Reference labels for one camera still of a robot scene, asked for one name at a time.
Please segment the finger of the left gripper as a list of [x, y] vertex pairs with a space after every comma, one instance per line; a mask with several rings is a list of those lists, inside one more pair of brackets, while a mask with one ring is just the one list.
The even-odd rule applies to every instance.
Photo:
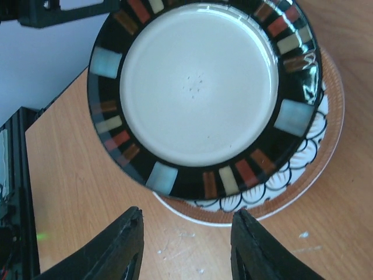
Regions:
[[73, 8], [61, 9], [59, 1], [18, 1], [18, 22], [22, 26], [42, 29], [80, 19], [116, 12], [120, 1], [104, 0], [100, 3]]

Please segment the dark striped plate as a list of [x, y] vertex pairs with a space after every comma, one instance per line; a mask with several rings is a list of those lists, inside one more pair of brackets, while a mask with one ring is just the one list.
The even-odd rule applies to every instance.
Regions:
[[122, 1], [94, 42], [87, 100], [133, 181], [216, 200], [284, 166], [311, 129], [321, 83], [296, 1]]

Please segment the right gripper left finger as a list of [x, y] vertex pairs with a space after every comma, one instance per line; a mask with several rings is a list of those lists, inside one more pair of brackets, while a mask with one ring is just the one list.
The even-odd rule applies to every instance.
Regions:
[[138, 279], [143, 249], [142, 210], [132, 206], [85, 246], [35, 279]]

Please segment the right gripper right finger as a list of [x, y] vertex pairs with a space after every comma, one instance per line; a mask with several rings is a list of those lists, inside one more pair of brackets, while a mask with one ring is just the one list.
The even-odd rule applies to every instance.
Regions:
[[233, 215], [231, 273], [233, 279], [322, 279], [244, 209]]

